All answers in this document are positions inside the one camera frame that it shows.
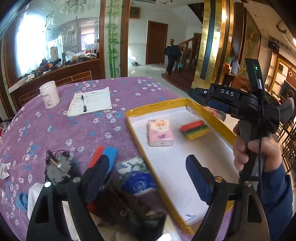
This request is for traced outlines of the blue sleeve right forearm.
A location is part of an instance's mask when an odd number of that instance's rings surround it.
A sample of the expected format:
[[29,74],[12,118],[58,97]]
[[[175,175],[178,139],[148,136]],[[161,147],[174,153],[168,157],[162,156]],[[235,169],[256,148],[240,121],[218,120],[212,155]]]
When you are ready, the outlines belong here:
[[282,164],[266,161],[262,173],[262,207],[271,240],[277,240],[292,220],[292,184]]

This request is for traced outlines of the person's right hand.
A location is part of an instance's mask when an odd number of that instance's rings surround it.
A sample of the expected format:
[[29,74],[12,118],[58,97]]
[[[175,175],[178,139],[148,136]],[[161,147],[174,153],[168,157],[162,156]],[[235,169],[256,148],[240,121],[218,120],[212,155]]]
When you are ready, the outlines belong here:
[[246,143],[240,136],[239,125],[233,128],[236,138],[233,144],[234,166],[238,171],[242,171],[244,165],[249,161],[248,153],[264,154],[264,172],[276,170],[282,163],[281,149],[272,138],[263,137],[261,149],[259,150],[259,140],[252,140]]

